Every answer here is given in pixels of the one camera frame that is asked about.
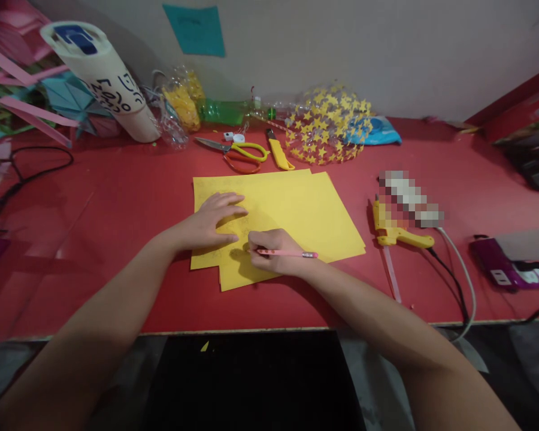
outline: scissors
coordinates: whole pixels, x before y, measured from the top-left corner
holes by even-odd
[[[204,139],[204,138],[196,138],[196,140],[204,145],[207,145],[210,148],[215,148],[216,150],[219,150],[223,152],[223,158],[226,160],[228,165],[236,172],[239,172],[240,174],[255,174],[259,171],[259,169],[262,167],[262,162],[265,162],[268,158],[268,154],[270,153],[265,148],[263,148],[261,145],[257,144],[250,144],[247,142],[233,142],[230,144],[219,144],[218,142],[212,141],[211,139]],[[263,154],[262,157],[255,156],[254,154],[249,153],[248,151],[245,151],[243,148],[254,148],[258,150],[260,153]],[[240,154],[233,154],[230,153],[230,150],[235,150]],[[242,162],[250,163],[252,165],[255,165],[253,169],[247,170],[238,168],[237,166],[234,166],[232,163],[232,160],[240,160]]]

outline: hand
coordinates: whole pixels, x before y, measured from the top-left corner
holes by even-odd
[[[246,215],[247,210],[245,208],[230,205],[241,202],[245,198],[245,196],[237,195],[236,193],[216,193],[211,195],[197,212],[158,236],[161,236],[166,242],[175,247],[175,251],[193,250],[194,248],[236,242],[239,240],[237,235],[217,233],[216,225],[225,217],[234,214]]]
[[[318,262],[317,259],[296,256],[261,255],[255,251],[258,248],[266,248],[267,250],[302,252],[303,249],[283,229],[267,230],[265,232],[251,231],[247,239],[249,240],[250,254],[252,255],[252,265],[265,271],[303,277],[305,271],[310,270],[310,267]]]

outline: wall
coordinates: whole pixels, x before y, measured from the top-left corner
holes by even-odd
[[[161,0],[33,0],[99,26],[142,82],[193,65],[218,99],[335,78],[391,116],[465,120],[539,72],[539,0],[196,0],[219,7],[226,57],[185,56]]]

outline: scissor blade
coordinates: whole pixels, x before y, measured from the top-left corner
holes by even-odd
[[[221,145],[218,142],[212,141],[211,139],[204,139],[204,138],[196,138],[196,141],[207,145],[210,148],[215,148],[218,151],[226,152],[227,145]]]

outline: red box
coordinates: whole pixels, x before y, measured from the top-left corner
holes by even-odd
[[[483,125],[491,144],[522,141],[539,134],[539,93]]]

